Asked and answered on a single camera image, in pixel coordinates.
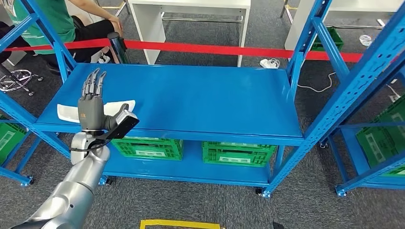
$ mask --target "robot finger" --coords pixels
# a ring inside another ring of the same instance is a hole
[[[89,93],[94,94],[94,89],[96,86],[96,78],[97,78],[97,74],[100,71],[100,68],[96,68],[92,73],[91,73],[91,78],[89,81]]]
[[[106,76],[107,72],[101,73],[100,77],[98,78],[98,83],[97,83],[97,89],[96,89],[96,95],[99,95],[100,97],[103,96],[103,81],[104,77]]]
[[[83,95],[83,96],[84,96],[84,95],[87,95],[87,94],[89,93],[90,80],[91,80],[92,74],[93,74],[93,73],[90,73],[90,74],[88,75],[88,77],[86,78],[84,91],[82,92],[82,95]]]
[[[82,97],[84,97],[86,94],[85,94],[85,88],[86,88],[86,84],[87,83],[87,79],[83,82],[83,86],[82,86]]]

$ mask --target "red barrier tape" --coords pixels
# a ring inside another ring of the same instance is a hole
[[[80,42],[65,43],[67,49],[83,49],[109,46],[108,39],[95,39]],[[208,53],[221,55],[244,55],[244,56],[261,56],[261,57],[278,57],[290,58],[293,51],[283,49],[267,49],[267,48],[241,48],[235,46],[220,46],[220,45],[205,45],[205,44],[185,44],[171,42],[141,42],[125,40],[125,45],[129,49],[153,49],[171,52],[193,52],[193,53]],[[6,51],[29,51],[29,50],[51,50],[50,45],[22,47],[22,48],[7,48]],[[358,62],[362,57],[361,53],[341,53],[345,62]],[[326,52],[310,51],[307,54],[306,60],[329,60]]]

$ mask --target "black cable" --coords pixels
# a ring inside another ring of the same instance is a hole
[[[76,152],[87,152],[87,151],[92,151],[92,150],[95,150],[95,149],[99,149],[99,148],[101,148],[101,147],[104,147],[105,145],[107,145],[108,143],[110,143],[110,142],[111,142],[111,140],[112,140],[112,139],[109,139],[109,140],[107,140],[106,142],[104,142],[103,144],[101,144],[101,145],[99,145],[99,146],[96,146],[96,147],[94,147],[94,148],[90,148],[90,149],[76,149],[76,148],[69,148],[69,150],[71,150],[71,151],[76,151]]]

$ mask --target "chair base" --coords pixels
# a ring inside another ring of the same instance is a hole
[[[39,77],[36,74],[32,74],[30,71],[25,70],[25,69],[12,71],[12,72],[10,72],[10,74],[7,74],[0,78],[0,91],[6,93],[6,92],[16,91],[16,90],[22,88],[26,92],[28,92],[29,96],[33,96],[34,92],[30,91],[26,87],[26,84],[33,77],[37,77],[38,81],[43,80],[43,77]]]

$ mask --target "white cable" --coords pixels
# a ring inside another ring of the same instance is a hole
[[[318,91],[318,90],[316,90],[316,89],[313,89],[312,87],[301,86],[301,85],[299,85],[299,84],[298,84],[298,87],[301,87],[301,88],[309,88],[309,89],[311,89],[311,90],[313,90],[313,91],[315,91],[315,92],[317,92],[317,93],[324,92],[324,91],[326,91],[327,89],[329,89],[329,88],[332,87],[332,78],[331,78],[330,76],[332,76],[332,75],[334,75],[334,74],[336,74],[336,73],[331,73],[331,74],[328,75],[330,84],[329,84],[329,86],[325,87],[324,89],[322,89],[322,90],[320,90],[320,91]]]
[[[270,64],[274,64],[276,66],[276,68],[280,67],[280,61],[277,60],[276,58],[271,58],[268,61],[270,62]]]
[[[388,84],[386,84],[387,87],[389,87],[391,89],[391,91],[393,91],[393,93],[396,95],[396,97],[401,98],[401,96]]]
[[[278,68],[278,67],[280,66],[280,61],[277,60],[277,59],[275,59],[275,58],[271,58],[270,60],[263,59],[262,61],[260,61],[260,65],[261,65],[262,67],[264,67],[264,68]],[[297,86],[298,86],[298,87],[301,87],[301,88],[309,88],[309,89],[311,89],[311,90],[313,90],[313,91],[315,91],[315,92],[317,92],[317,93],[321,93],[321,92],[324,92],[324,91],[326,91],[327,89],[329,89],[329,88],[332,87],[332,78],[331,78],[330,76],[332,76],[332,75],[334,75],[334,74],[336,74],[336,73],[331,73],[331,74],[328,75],[330,84],[329,84],[329,86],[325,87],[324,89],[322,89],[322,90],[320,90],[320,91],[318,91],[318,90],[316,90],[316,89],[313,89],[312,87],[301,86],[301,85],[299,85],[299,84],[297,84]]]

